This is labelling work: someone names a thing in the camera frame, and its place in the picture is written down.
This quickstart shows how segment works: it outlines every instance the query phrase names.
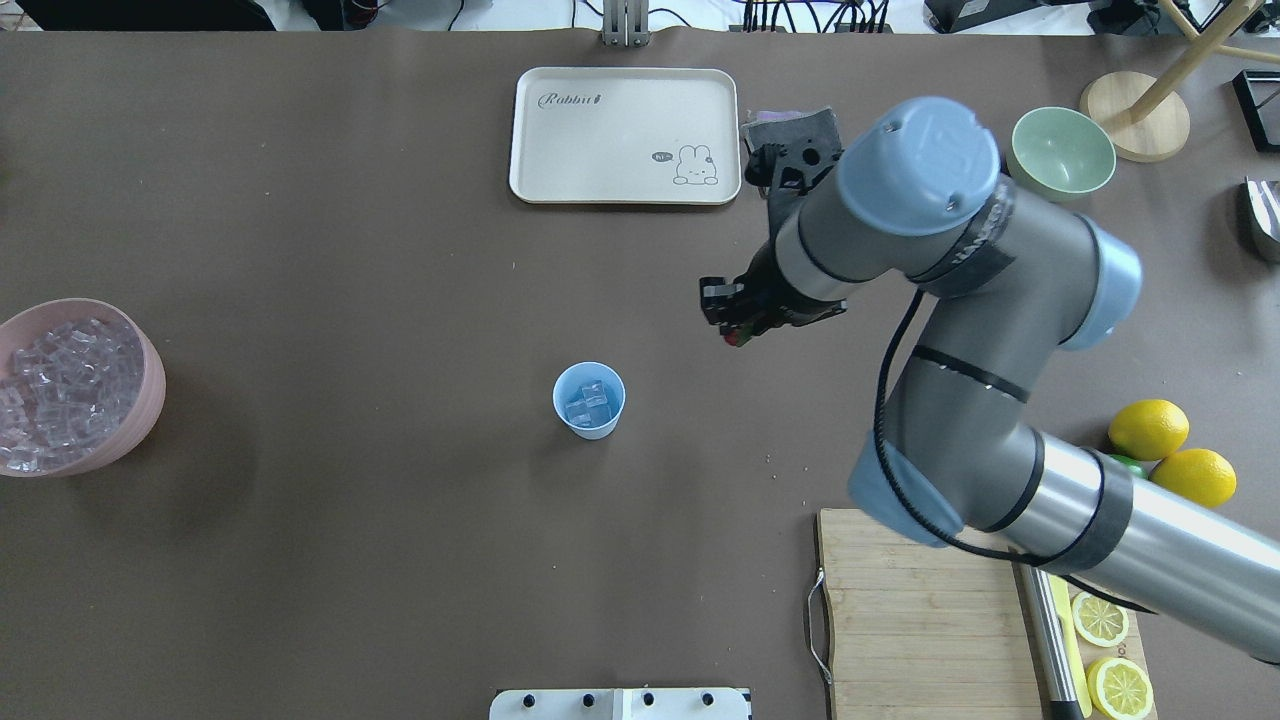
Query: black tape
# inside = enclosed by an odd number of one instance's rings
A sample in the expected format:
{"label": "black tape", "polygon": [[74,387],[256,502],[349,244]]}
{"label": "black tape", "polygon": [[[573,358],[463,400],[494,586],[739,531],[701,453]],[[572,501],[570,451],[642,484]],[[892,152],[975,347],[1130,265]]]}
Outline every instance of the black tape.
{"label": "black tape", "polygon": [[933,350],[932,347],[916,345],[915,348],[911,350],[911,357],[928,360],[929,363],[942,365],[948,370],[955,370],[961,375],[968,375],[969,378],[973,378],[974,380],[978,380],[984,386],[991,386],[998,389],[1000,392],[1007,395],[1009,397],[1012,397],[1019,402],[1027,402],[1032,397],[1032,393],[1028,392],[1027,388],[1019,386],[1018,383],[1006,380],[1005,378],[1001,378],[995,373],[983,370],[982,368],[974,365],[973,363],[965,363],[964,360],[955,357],[952,355],[947,355],[941,350]]}
{"label": "black tape", "polygon": [[1030,430],[1032,437],[1036,438],[1036,462],[1032,465],[1032,477],[1027,479],[1027,487],[1023,488],[1021,497],[1018,498],[1018,502],[1014,503],[1012,509],[1010,509],[1004,518],[996,520],[996,524],[991,527],[978,528],[978,530],[983,533],[998,533],[1011,525],[1012,521],[1023,514],[1023,510],[1027,510],[1032,498],[1036,497],[1036,491],[1039,488],[1041,479],[1044,477],[1044,437],[1041,436],[1039,430],[1036,428],[1030,428]]}
{"label": "black tape", "polygon": [[[1101,473],[1098,505],[1093,509],[1093,516],[1089,518],[1080,537],[1066,550],[1039,565],[1041,570],[1053,575],[1071,575],[1096,568],[1120,544],[1120,538],[1124,537],[1133,518],[1133,475],[1101,452],[1094,450],[1088,452]],[[1115,468],[1107,471],[1110,464]]]}
{"label": "black tape", "polygon": [[1000,236],[1014,217],[1014,184],[1005,177],[978,210],[951,250],[923,273],[910,277],[920,290],[936,297],[959,297],[987,284],[1014,258],[1000,249]]}

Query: green object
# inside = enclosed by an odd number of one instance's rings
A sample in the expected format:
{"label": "green object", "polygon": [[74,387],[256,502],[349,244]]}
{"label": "green object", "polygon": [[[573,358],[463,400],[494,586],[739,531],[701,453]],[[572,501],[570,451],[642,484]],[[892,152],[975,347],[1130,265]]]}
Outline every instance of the green object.
{"label": "green object", "polygon": [[1062,202],[1105,186],[1116,169],[1106,131],[1069,108],[1037,108],[1014,126],[1009,174],[1032,192]]}
{"label": "green object", "polygon": [[1112,455],[1111,457],[1119,460],[1121,464],[1129,468],[1129,471],[1132,471],[1134,475],[1138,475],[1144,480],[1147,479],[1147,469],[1142,466],[1142,462],[1138,462],[1133,457],[1125,457],[1124,455]]}

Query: lemon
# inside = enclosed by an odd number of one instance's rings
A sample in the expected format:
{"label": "lemon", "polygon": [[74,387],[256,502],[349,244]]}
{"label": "lemon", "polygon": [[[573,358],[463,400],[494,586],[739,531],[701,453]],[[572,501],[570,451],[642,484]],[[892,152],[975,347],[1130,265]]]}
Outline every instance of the lemon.
{"label": "lemon", "polygon": [[1151,471],[1151,482],[1204,507],[1217,507],[1235,495],[1235,469],[1212,450],[1183,450]]}
{"label": "lemon", "polygon": [[1087,592],[1071,601],[1071,619],[1080,637],[1098,647],[1115,647],[1129,634],[1129,615],[1124,609]]}
{"label": "lemon", "polygon": [[1112,720],[1142,720],[1151,715],[1155,692],[1151,679],[1133,660],[1102,657],[1085,674],[1089,697]]}
{"label": "lemon", "polygon": [[1107,437],[1134,460],[1160,460],[1181,447],[1190,429],[1181,407],[1167,400],[1139,400],[1116,413]]}

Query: bowl of ice cubes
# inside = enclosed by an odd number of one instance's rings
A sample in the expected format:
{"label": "bowl of ice cubes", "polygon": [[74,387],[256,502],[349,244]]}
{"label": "bowl of ice cubes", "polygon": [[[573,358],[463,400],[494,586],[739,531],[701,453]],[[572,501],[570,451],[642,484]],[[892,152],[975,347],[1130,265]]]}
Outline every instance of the bowl of ice cubes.
{"label": "bowl of ice cubes", "polygon": [[0,325],[0,475],[60,478],[119,460],[164,405],[155,346],[120,310],[54,300]]}

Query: white tray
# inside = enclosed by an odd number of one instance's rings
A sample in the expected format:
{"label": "white tray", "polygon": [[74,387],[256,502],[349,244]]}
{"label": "white tray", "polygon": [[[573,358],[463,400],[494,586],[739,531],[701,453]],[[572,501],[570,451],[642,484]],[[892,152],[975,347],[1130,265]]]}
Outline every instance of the white tray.
{"label": "white tray", "polygon": [[721,70],[534,68],[516,85],[508,182],[526,202],[718,205],[741,176]]}

